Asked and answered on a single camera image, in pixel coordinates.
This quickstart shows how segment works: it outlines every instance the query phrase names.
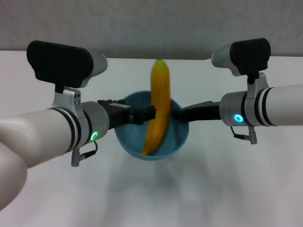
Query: blue bowl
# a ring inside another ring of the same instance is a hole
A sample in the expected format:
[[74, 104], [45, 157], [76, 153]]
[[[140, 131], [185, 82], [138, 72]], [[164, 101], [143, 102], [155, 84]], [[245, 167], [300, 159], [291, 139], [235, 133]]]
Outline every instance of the blue bowl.
[[[150, 91], [138, 91], [125, 97], [126, 105], [148, 107], [151, 104]], [[171, 100], [171, 109], [179, 110], [181, 106]], [[181, 124], [176, 119], [169, 117], [165, 135], [158, 148], [149, 155], [142, 155], [140, 151], [144, 147], [148, 122], [143, 125], [125, 124], [115, 128], [115, 133], [121, 146], [132, 156], [142, 160], [159, 160], [175, 154], [186, 142], [189, 125]]]

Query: banana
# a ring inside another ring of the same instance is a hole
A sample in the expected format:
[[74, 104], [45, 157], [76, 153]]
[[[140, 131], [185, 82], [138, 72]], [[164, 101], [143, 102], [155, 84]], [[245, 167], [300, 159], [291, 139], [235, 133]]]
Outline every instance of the banana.
[[170, 115], [169, 68], [163, 60], [156, 60], [151, 69], [151, 105], [156, 108], [156, 118], [148, 123], [141, 154], [148, 155], [160, 145]]

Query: silver bracket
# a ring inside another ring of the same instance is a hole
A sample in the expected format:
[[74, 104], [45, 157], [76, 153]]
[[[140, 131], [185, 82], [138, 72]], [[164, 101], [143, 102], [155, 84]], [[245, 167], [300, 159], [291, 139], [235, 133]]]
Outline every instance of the silver bracket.
[[78, 167], [80, 162], [80, 148], [76, 148], [71, 154], [71, 166]]
[[81, 92], [70, 87], [64, 87], [62, 93], [55, 92], [52, 107], [59, 107], [71, 111], [80, 123], [82, 137], [80, 139], [80, 144], [74, 148], [71, 155], [71, 166], [79, 166], [81, 159], [79, 146], [83, 146], [84, 141], [86, 141], [83, 134], [85, 131], [88, 132], [89, 130], [87, 119], [81, 106]]
[[62, 107], [71, 111], [76, 117], [85, 117], [83, 109], [81, 107], [81, 92], [79, 90], [64, 87], [61, 93], [55, 92], [52, 107]]
[[[268, 88], [268, 83], [264, 73], [259, 73], [259, 78], [253, 84], [247, 82], [247, 97], [245, 102], [246, 117], [252, 125], [259, 125], [255, 115], [255, 100], [260, 90]], [[257, 136], [254, 126], [248, 126], [249, 140], [251, 144], [257, 144]]]

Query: white background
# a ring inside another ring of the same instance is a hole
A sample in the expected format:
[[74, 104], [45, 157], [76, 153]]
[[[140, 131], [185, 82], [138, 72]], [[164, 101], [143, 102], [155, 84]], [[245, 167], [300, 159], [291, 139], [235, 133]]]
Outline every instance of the white background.
[[[108, 62], [81, 89], [83, 101], [149, 89], [153, 60]], [[246, 89], [244, 76], [235, 78], [210, 60], [167, 64], [171, 96], [182, 107]], [[271, 57], [268, 66], [270, 87], [303, 83], [303, 58]], [[25, 52], [0, 52], [0, 78], [1, 117], [51, 106], [54, 85], [36, 80]], [[221, 121], [192, 122], [178, 154], [148, 162], [126, 153], [110, 130], [98, 141], [98, 153], [77, 168], [66, 154], [29, 169], [20, 195], [0, 212], [0, 226], [302, 226], [303, 127], [256, 132], [258, 144], [250, 145]]]

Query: black cable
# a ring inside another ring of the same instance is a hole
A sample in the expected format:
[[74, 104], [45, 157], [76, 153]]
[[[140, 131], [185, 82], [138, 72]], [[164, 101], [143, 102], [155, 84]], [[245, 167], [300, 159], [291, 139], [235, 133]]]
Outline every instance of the black cable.
[[231, 126], [231, 130], [232, 130], [234, 138], [241, 139], [241, 140], [249, 140], [250, 139], [250, 137], [247, 136], [247, 135], [241, 135], [241, 134], [235, 133], [235, 131], [233, 130], [232, 126]]
[[94, 141], [94, 144], [96, 146], [95, 150], [92, 150], [92, 151], [81, 154], [81, 160], [87, 159], [88, 157], [93, 156], [93, 155], [96, 154], [96, 152], [98, 150], [98, 144], [95, 141]]

